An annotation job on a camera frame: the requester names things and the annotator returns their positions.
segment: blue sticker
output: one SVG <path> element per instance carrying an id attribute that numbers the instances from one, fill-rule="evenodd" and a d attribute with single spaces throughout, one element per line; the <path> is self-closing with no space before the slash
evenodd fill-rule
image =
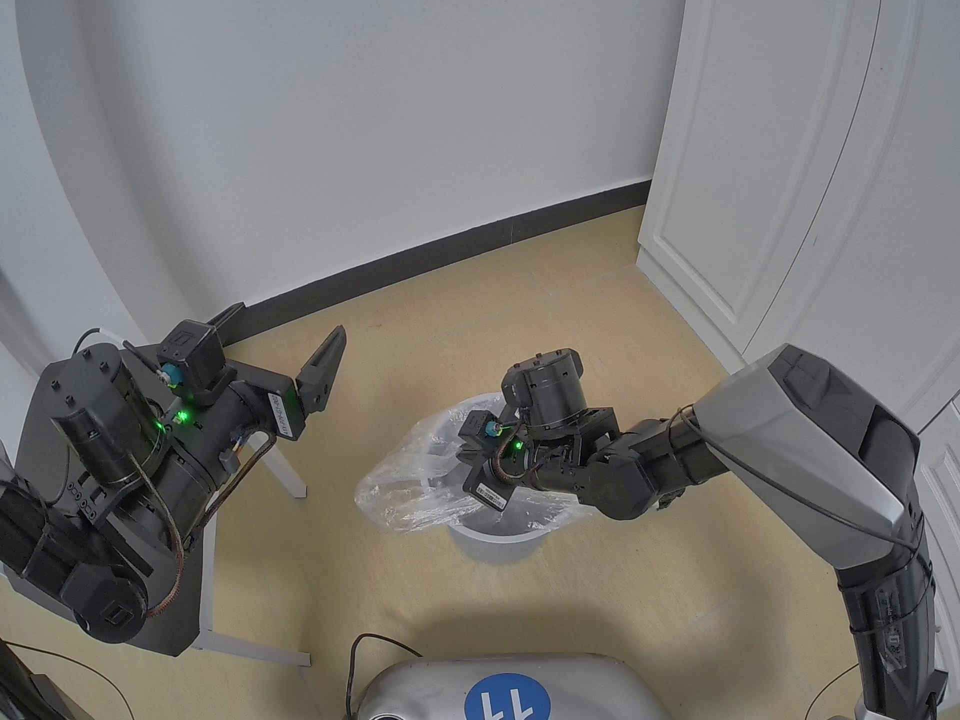
<path id="1" fill-rule="evenodd" d="M 526 675 L 490 675 L 466 694 L 463 714 L 466 720 L 548 720 L 550 695 Z"/>

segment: transparent plastic bag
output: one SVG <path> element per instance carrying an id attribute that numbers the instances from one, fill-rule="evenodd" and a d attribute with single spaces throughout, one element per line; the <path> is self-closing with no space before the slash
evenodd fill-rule
<path id="1" fill-rule="evenodd" d="M 594 515 L 570 493 L 519 487 L 505 511 L 464 493 L 470 468 L 457 461 L 457 433 L 476 408 L 499 416 L 503 394 L 479 394 L 420 421 L 378 466 L 360 481 L 353 500 L 377 525 L 397 533 L 436 525 L 466 524 L 482 533 L 511 536 L 552 531 Z"/>

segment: wooden floor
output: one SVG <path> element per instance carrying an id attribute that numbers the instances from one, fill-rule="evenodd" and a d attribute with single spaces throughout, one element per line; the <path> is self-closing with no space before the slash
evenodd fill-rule
<path id="1" fill-rule="evenodd" d="M 803 718 L 855 655 L 833 572 L 733 475 L 630 523 L 552 534 L 509 566 L 463 556 L 444 530 L 386 534 L 354 488 L 414 423 L 498 389 L 536 352 L 573 347 L 594 405 L 621 426 L 693 402 L 724 372 L 634 266 L 642 210 L 486 253 L 238 344 L 231 356 L 295 375 L 334 326 L 348 345 L 324 414 L 281 443 L 309 487 L 294 502 L 255 470 L 222 510 L 217 629 L 309 651 L 310 669 L 106 646 L 0 585 L 5 638 L 88 661 L 138 720 L 343 716 L 348 652 L 373 631 L 430 657 L 588 651 L 631 665 L 677 720 Z M 366 643 L 358 685 L 402 657 Z M 97 678 L 42 656 L 100 720 L 124 716 Z M 812 718 L 853 714 L 856 672 Z"/>

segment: cabinet door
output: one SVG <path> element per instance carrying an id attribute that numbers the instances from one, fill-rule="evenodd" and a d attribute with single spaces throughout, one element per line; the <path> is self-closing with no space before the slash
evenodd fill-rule
<path id="1" fill-rule="evenodd" d="M 919 436 L 917 492 L 937 581 L 937 666 L 949 672 L 943 702 L 960 703 L 960 414 L 950 403 Z"/>
<path id="2" fill-rule="evenodd" d="M 960 0 L 882 0 L 822 206 L 744 352 L 821 354 L 922 428 L 960 389 Z"/>
<path id="3" fill-rule="evenodd" d="M 827 188 L 879 6 L 686 0 L 637 263 L 728 368 Z"/>

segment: white label sticker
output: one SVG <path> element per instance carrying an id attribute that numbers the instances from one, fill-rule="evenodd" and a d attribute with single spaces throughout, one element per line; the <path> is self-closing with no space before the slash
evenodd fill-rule
<path id="1" fill-rule="evenodd" d="M 283 407 L 283 398 L 271 391 L 267 394 L 270 396 L 270 407 L 273 409 L 273 418 L 276 419 L 276 428 L 283 437 L 292 438 L 294 433 L 290 428 L 290 419 L 287 418 L 287 409 Z"/>
<path id="2" fill-rule="evenodd" d="M 497 493 L 492 487 L 485 486 L 483 483 L 477 483 L 477 496 L 483 497 L 498 510 L 507 506 L 507 499 Z"/>

